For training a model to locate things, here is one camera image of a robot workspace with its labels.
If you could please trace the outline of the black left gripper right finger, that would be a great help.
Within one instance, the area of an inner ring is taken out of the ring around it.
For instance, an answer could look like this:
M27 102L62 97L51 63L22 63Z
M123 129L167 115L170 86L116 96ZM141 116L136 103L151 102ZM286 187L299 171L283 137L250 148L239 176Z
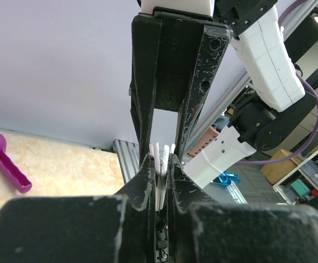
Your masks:
M222 204L170 155L170 262L318 262L318 212L308 205Z

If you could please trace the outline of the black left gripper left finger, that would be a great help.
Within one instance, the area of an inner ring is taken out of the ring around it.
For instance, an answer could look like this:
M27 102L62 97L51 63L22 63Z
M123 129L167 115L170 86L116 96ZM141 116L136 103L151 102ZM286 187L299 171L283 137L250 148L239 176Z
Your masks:
M155 262L155 169L111 196L25 197L0 209L0 262Z

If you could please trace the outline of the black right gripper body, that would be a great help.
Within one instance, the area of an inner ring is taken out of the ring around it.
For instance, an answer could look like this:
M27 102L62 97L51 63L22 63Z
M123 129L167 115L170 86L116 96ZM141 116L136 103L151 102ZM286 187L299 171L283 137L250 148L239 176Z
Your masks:
M189 76L199 48L204 25L216 24L212 16L167 8L154 8L161 20L154 109L179 112L188 90Z

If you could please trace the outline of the grey plastic bag clip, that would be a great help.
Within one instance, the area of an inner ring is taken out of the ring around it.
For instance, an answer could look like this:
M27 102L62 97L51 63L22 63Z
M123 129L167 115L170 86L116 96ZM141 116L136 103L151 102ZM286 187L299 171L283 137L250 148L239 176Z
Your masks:
M160 158L159 143L149 144L149 153L154 157L155 169L155 211L163 209L167 190L167 170L170 154L175 151L175 144L164 145L163 156Z

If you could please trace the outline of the magenta litter scoop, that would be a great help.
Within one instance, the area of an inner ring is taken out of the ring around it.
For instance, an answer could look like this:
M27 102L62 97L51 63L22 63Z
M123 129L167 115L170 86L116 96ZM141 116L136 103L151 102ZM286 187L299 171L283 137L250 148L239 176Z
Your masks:
M3 134L0 133L0 172L20 193L26 193L30 191L32 188L32 183L6 154L6 149L7 141Z

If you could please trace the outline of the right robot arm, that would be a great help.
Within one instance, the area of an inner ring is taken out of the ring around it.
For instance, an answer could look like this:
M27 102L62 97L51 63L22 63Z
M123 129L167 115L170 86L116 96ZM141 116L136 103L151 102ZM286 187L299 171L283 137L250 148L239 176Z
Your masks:
M257 151L275 148L318 107L296 75L275 1L139 1L132 21L131 116L139 160L149 155L155 108L178 112L181 159L227 46L243 61L254 96L184 172L205 187Z

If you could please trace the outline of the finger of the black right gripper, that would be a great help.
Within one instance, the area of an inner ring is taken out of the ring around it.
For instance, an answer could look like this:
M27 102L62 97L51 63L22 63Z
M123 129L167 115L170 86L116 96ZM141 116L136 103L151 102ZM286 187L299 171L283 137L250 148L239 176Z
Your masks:
M157 61L161 20L149 15L136 15L131 24L132 76L131 117L139 145L139 164L149 151L156 96Z
M222 24L204 25L188 90L178 112L175 155L182 160L211 84L230 42L230 31Z

